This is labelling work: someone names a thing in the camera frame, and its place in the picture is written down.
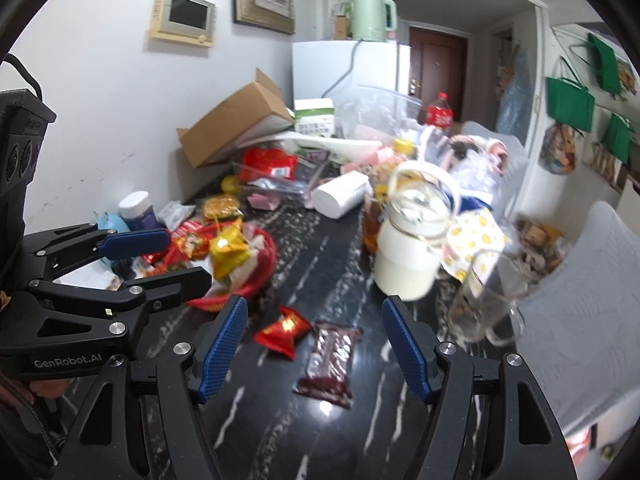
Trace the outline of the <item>person left hand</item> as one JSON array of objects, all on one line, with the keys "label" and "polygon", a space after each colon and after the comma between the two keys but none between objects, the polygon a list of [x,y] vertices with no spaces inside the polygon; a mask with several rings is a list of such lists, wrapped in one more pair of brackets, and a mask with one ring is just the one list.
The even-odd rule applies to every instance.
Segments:
[{"label": "person left hand", "polygon": [[20,405],[21,401],[14,392],[17,392],[28,404],[34,404],[36,396],[43,399],[56,399],[65,393],[69,384],[68,379],[40,380],[40,382],[25,384],[20,380],[1,376],[1,401]]}]

